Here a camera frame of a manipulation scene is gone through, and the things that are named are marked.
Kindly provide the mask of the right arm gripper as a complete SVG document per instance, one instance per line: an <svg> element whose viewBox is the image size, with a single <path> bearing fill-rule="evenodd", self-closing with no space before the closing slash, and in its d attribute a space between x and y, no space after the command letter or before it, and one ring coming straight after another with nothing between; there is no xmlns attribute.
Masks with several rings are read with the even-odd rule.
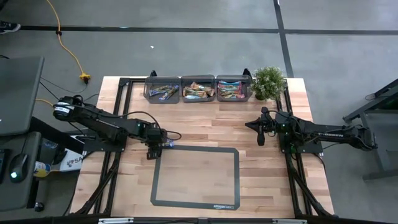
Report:
<svg viewBox="0 0 398 224"><path fill-rule="evenodd" d="M275 132L275 120L271 118L267 107L261 108L259 119L245 123L249 129L257 132L257 143L259 146L265 145L265 133Z"/></svg>

